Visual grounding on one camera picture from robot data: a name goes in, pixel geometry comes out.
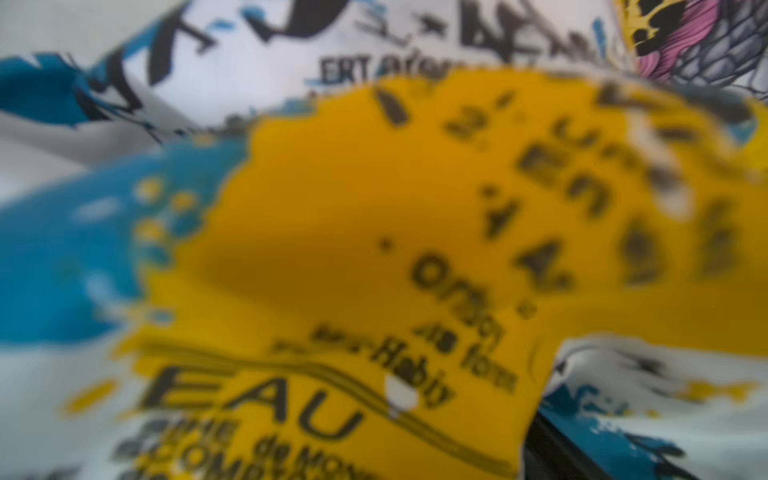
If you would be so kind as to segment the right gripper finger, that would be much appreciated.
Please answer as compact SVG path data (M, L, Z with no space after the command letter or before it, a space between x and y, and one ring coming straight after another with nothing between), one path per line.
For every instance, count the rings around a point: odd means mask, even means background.
M600 478L600 467L540 413L528 430L523 460L527 480Z

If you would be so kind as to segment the newspaper print colourful cloth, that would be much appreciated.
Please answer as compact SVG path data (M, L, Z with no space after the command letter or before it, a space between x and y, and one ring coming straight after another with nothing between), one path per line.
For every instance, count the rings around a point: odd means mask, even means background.
M5 479L767 475L763 1L185 1L1 61Z

